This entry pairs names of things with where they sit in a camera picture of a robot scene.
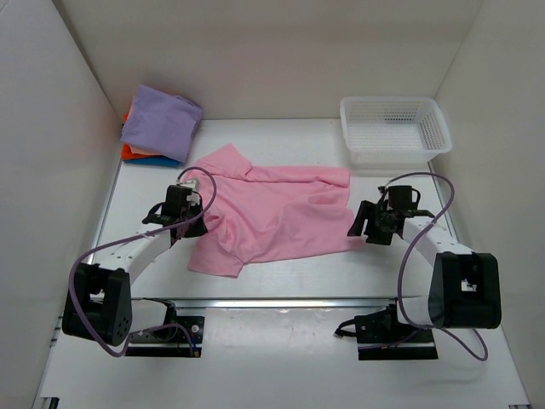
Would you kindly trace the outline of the pink t shirt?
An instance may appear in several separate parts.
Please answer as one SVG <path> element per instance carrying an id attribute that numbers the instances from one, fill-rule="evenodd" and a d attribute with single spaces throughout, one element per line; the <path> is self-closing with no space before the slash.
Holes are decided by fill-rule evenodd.
<path id="1" fill-rule="evenodd" d="M 354 251 L 347 206 L 350 172 L 331 166 L 257 166 L 233 145 L 202 157 L 185 174 L 210 208 L 208 232 L 193 246 L 189 270 L 237 277 L 251 263 Z"/>

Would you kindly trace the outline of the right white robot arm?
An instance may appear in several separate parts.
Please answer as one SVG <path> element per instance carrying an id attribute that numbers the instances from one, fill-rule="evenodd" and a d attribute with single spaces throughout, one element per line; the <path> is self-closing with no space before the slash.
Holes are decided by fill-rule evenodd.
<path id="1" fill-rule="evenodd" d="M 399 236 L 409 247 L 398 276 L 395 312 L 382 319 L 382 333 L 401 341 L 422 329 L 496 329 L 502 320 L 497 259 L 459 243 L 436 224 L 434 214 L 418 207 L 421 194 L 411 186 L 381 187 L 376 203 L 359 205 L 349 237 L 365 236 L 372 245 L 390 245 Z M 403 277 L 409 256 L 417 251 L 432 268 L 427 294 L 403 295 Z"/>

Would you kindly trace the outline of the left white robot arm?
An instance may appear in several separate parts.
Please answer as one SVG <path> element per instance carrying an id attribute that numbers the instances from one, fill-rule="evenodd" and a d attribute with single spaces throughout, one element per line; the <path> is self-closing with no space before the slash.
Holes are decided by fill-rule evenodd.
<path id="1" fill-rule="evenodd" d="M 131 286 L 145 269 L 179 239 L 197 238 L 208 230 L 198 181 L 179 182 L 167 189 L 165 201 L 154 205 L 142 221 L 139 238 L 114 245 L 102 262 L 80 262 L 67 297 L 62 331 L 69 336 L 92 340 L 75 302 L 106 345 L 117 347 L 132 333 L 150 329 L 160 339 L 175 335 L 178 318 L 172 302 L 158 298 L 134 300 Z"/>

